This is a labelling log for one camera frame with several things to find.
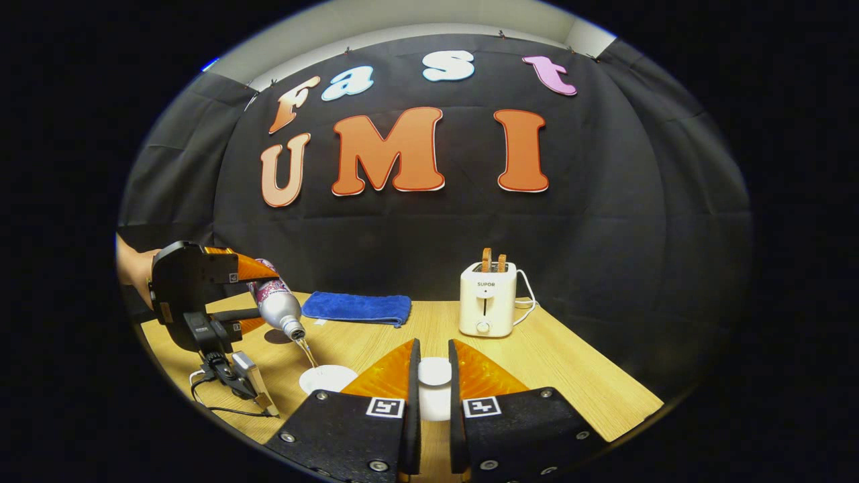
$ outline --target blue towel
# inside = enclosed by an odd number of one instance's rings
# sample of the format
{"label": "blue towel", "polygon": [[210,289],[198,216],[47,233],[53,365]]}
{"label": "blue towel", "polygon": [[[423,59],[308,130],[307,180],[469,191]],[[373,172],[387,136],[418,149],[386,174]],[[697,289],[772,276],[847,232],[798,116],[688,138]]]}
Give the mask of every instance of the blue towel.
{"label": "blue towel", "polygon": [[393,324],[397,328],[405,324],[410,312],[411,299],[403,295],[366,297],[314,292],[302,307],[302,314],[312,319]]}

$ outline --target black cable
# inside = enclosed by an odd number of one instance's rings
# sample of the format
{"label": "black cable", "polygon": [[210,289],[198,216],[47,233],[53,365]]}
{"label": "black cable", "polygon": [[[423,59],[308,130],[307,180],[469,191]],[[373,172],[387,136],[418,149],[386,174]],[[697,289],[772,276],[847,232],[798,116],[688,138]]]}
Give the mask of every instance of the black cable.
{"label": "black cable", "polygon": [[[215,378],[212,377],[210,379],[200,379],[199,381],[193,383],[191,385],[191,395],[194,396],[194,400],[198,401],[200,404],[203,404],[203,400],[200,396],[197,395],[197,386],[202,384],[203,382],[214,381]],[[206,409],[210,411],[226,411],[228,413],[236,413],[236,414],[244,414],[245,416],[256,416],[258,418],[275,418],[273,414],[269,413],[246,413],[244,411],[236,411],[235,409],[227,409],[226,407],[206,407]]]}

